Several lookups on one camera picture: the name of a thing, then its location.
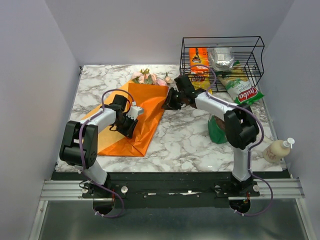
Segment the orange wrapping paper sheet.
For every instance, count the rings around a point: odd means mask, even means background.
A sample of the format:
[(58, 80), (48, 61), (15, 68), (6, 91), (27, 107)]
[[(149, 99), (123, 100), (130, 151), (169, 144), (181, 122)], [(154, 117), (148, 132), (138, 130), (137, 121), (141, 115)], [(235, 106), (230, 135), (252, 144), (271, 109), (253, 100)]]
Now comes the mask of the orange wrapping paper sheet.
[(123, 96), (143, 109), (127, 126), (107, 126), (97, 135), (97, 154), (112, 157), (144, 157), (164, 114), (162, 108), (169, 88), (167, 86), (140, 84), (128, 81), (122, 87), (106, 90), (99, 105), (85, 115), (83, 123), (99, 110), (102, 104), (109, 105), (116, 95)]

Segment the pink fake flower bunch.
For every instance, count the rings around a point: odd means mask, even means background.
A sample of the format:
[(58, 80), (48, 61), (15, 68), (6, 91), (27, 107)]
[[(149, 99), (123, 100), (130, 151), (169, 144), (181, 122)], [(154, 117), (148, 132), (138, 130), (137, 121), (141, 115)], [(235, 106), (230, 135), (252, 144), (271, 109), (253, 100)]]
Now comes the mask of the pink fake flower bunch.
[(157, 86), (168, 86), (168, 85), (170, 85), (170, 84), (172, 84), (172, 83), (173, 83), (173, 80), (172, 80), (172, 78), (168, 75), (167, 72), (165, 73), (164, 78), (158, 77), (158, 78), (156, 79), (156, 81), (155, 81), (155, 84), (156, 84)]

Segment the green brown snack bag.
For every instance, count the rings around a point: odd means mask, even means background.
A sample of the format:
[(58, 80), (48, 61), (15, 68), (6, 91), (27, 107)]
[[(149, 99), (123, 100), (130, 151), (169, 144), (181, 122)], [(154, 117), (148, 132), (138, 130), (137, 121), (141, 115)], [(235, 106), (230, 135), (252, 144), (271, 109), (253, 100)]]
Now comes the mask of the green brown snack bag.
[(225, 133), (225, 122), (215, 115), (211, 115), (208, 122), (208, 134), (211, 141), (215, 144), (224, 144), (227, 142)]

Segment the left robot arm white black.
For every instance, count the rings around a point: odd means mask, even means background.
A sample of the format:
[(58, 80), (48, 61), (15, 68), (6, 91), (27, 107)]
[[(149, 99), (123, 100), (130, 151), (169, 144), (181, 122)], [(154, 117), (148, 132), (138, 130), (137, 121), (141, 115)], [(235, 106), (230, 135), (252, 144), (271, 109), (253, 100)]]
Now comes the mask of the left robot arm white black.
[(101, 198), (111, 191), (110, 176), (97, 162), (98, 135), (103, 130), (115, 128), (122, 136), (131, 139), (143, 108), (123, 95), (115, 95), (113, 102), (103, 104), (97, 113), (82, 121), (67, 122), (59, 158), (70, 166), (78, 168), (89, 181), (94, 183), (93, 191)]

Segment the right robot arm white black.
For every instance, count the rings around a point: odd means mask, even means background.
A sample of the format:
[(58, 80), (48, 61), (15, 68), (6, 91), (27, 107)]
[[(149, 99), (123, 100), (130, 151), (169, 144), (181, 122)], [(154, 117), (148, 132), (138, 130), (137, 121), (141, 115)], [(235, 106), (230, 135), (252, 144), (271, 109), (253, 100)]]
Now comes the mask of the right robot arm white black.
[(206, 111), (224, 122), (225, 137), (233, 147), (234, 179), (230, 191), (241, 196), (248, 190), (251, 178), (251, 150), (263, 127), (246, 103), (237, 105), (213, 96), (208, 90), (195, 89), (187, 75), (174, 79), (177, 89), (170, 88), (162, 105), (165, 110), (177, 111), (184, 105)]

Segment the yellow lays chip bag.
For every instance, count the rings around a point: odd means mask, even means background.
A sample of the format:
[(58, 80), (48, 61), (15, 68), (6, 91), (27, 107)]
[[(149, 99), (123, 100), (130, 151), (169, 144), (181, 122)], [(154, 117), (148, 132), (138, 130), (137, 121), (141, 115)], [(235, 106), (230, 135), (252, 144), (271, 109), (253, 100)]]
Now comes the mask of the yellow lays chip bag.
[(211, 86), (209, 74), (189, 74), (188, 77), (196, 90), (207, 90)]

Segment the orange razor package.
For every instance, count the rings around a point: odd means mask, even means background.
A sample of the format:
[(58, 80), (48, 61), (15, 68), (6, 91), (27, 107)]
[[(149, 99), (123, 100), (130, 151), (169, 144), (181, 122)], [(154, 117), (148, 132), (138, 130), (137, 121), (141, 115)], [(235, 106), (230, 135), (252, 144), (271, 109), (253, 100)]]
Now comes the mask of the orange razor package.
[(190, 71), (192, 74), (209, 72), (209, 59), (207, 48), (194, 47), (189, 49)]

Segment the silver foil packet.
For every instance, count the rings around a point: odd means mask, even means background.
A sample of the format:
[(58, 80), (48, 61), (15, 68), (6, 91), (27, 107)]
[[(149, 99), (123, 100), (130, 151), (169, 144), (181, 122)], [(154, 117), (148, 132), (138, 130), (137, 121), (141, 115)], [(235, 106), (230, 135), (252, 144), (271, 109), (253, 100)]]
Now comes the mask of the silver foil packet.
[(230, 71), (235, 62), (231, 47), (213, 47), (208, 50), (208, 59), (216, 71)]

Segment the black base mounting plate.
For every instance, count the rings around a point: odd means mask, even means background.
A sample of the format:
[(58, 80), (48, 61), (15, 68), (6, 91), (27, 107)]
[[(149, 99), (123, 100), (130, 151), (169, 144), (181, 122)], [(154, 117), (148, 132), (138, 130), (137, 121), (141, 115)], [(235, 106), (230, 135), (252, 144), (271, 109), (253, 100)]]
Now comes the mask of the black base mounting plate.
[(122, 209), (232, 208), (246, 213), (253, 200), (274, 200), (267, 179), (290, 179), (285, 173), (258, 173), (237, 183), (228, 172), (112, 172), (110, 187), (78, 184), (85, 201), (100, 212)]

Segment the green white cassava chip bag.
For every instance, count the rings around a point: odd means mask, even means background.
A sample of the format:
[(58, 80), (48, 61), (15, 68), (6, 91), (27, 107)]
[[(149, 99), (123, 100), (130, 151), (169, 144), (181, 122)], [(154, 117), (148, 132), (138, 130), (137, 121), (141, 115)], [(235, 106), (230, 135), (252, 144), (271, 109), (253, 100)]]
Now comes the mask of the green white cassava chip bag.
[(252, 105), (264, 97), (251, 83), (239, 61), (236, 61), (228, 71), (217, 71), (216, 76), (238, 105), (242, 103)]

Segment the cream lotion pump bottle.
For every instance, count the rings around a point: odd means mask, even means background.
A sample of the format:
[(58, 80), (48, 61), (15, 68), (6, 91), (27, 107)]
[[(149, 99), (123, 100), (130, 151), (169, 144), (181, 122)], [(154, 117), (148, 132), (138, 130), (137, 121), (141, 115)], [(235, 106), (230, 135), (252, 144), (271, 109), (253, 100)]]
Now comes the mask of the cream lotion pump bottle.
[(263, 157), (269, 163), (277, 163), (290, 153), (294, 144), (295, 140), (292, 137), (276, 140), (263, 151)]

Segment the aluminium frame rail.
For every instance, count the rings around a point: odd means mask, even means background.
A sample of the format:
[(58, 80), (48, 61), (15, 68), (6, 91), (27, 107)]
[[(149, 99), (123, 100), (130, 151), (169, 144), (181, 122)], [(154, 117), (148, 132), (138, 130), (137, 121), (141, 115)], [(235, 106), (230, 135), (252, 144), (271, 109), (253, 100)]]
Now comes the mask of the aluminium frame rail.
[[(298, 178), (271, 178), (266, 180), (272, 190), (273, 199), (294, 199), (308, 240), (317, 238), (306, 207), (305, 194)], [(49, 201), (85, 201), (79, 180), (46, 180), (41, 189), (30, 240), (38, 240)]]

